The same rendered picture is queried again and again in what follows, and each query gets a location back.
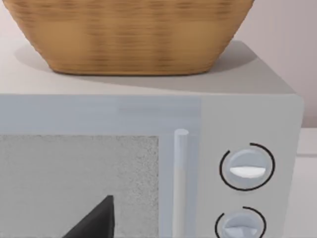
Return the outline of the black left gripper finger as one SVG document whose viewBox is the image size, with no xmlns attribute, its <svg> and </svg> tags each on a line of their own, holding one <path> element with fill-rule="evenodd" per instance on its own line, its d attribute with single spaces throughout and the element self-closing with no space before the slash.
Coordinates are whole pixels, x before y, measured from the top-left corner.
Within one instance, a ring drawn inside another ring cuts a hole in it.
<svg viewBox="0 0 317 238">
<path fill-rule="evenodd" d="M 108 195 L 62 238 L 114 238 L 114 197 Z"/>
</svg>

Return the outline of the pale blue microwave door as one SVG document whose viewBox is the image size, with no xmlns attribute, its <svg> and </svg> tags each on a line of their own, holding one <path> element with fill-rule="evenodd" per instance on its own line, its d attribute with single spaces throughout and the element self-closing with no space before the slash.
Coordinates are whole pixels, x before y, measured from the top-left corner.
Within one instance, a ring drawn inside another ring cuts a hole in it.
<svg viewBox="0 0 317 238">
<path fill-rule="evenodd" d="M 62 238 L 108 195 L 115 238 L 172 238 L 174 132 L 188 135 L 196 233 L 197 96 L 0 97 L 0 238 Z"/>
</svg>

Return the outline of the pale round microwave knob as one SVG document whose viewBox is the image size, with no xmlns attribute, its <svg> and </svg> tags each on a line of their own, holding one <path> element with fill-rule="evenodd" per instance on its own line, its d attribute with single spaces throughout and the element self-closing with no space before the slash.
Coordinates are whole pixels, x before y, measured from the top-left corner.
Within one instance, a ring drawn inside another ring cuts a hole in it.
<svg viewBox="0 0 317 238">
<path fill-rule="evenodd" d="M 265 186 L 273 177 L 276 161 L 272 152 L 258 143 L 228 150 L 219 162 L 221 180 L 231 189 L 248 192 Z"/>
<path fill-rule="evenodd" d="M 267 222 L 264 215 L 248 206 L 222 213 L 214 223 L 216 238 L 263 238 L 266 230 Z"/>
</svg>

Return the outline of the pale microwave oven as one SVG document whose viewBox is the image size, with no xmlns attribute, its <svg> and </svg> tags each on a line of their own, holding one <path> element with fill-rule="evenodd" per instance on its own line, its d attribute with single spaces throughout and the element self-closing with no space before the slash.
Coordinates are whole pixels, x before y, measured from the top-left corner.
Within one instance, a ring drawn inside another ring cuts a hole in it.
<svg viewBox="0 0 317 238">
<path fill-rule="evenodd" d="M 264 215 L 267 230 L 263 238 L 282 236 L 304 102 L 242 42 L 232 42 L 208 73 L 87 77 L 54 73 L 25 40 L 2 38 L 0 97 L 5 95 L 199 97 L 196 233 L 189 238 L 216 238 L 217 217 L 243 206 Z M 236 191 L 221 180 L 219 162 L 226 151 L 250 143 L 268 148 L 276 169 L 265 186 Z"/>
</svg>

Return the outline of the woven wicker basket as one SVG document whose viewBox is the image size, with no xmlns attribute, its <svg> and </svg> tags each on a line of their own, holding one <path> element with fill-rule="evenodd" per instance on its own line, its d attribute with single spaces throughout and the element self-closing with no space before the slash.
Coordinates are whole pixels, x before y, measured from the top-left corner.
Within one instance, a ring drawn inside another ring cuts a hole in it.
<svg viewBox="0 0 317 238">
<path fill-rule="evenodd" d="M 2 0 L 51 70 L 73 75 L 209 71 L 255 0 Z"/>
</svg>

